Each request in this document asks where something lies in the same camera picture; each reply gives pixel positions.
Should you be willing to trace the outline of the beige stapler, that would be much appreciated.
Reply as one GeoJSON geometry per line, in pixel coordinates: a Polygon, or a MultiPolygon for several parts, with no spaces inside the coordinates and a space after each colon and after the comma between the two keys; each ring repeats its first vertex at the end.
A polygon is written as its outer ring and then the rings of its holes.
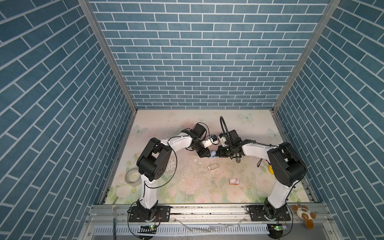
{"type": "Polygon", "coordinates": [[[236,162],[240,163],[241,162],[242,156],[240,154],[236,154],[236,162]]]}

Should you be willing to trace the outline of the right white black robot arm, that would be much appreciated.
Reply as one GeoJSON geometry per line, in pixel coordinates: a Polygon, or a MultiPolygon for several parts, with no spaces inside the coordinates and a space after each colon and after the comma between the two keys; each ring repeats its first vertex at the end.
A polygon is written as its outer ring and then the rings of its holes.
{"type": "Polygon", "coordinates": [[[240,159],[242,156],[266,160],[272,167],[276,182],[265,200],[264,209],[277,212],[286,205],[292,189],[307,172],[307,166],[292,145],[283,142],[279,145],[262,144],[255,140],[242,140],[235,130],[219,135],[220,145],[216,151],[219,158],[240,159]]]}

